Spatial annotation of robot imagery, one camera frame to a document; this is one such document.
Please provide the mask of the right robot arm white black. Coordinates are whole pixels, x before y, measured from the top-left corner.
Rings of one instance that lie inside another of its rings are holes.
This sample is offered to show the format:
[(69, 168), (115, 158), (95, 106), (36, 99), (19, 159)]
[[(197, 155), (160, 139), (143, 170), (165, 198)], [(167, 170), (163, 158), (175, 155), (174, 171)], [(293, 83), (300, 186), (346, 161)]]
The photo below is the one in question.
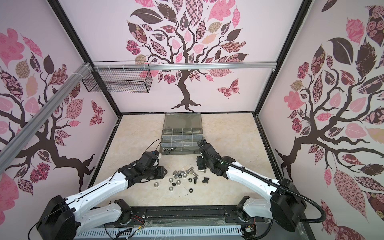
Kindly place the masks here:
[(288, 180), (278, 181), (259, 175), (235, 159), (221, 157), (205, 140), (198, 142), (198, 167), (209, 169), (216, 176), (240, 183), (261, 196), (261, 199), (243, 197), (235, 213), (243, 222), (253, 218), (274, 220), (280, 227), (294, 232), (306, 209), (305, 201), (294, 195), (297, 189)]

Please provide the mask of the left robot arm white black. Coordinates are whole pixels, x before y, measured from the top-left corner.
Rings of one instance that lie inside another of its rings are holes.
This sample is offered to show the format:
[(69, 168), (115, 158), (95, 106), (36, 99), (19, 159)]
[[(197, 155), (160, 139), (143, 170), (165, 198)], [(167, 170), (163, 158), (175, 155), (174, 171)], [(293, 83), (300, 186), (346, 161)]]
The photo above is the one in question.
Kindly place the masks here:
[(72, 240), (77, 235), (108, 223), (128, 224), (132, 208), (122, 199), (104, 207), (98, 204), (135, 184), (161, 180), (167, 170), (159, 164), (159, 151), (144, 152), (139, 160), (120, 167), (103, 182), (75, 195), (58, 195), (47, 204), (36, 229), (44, 240)]

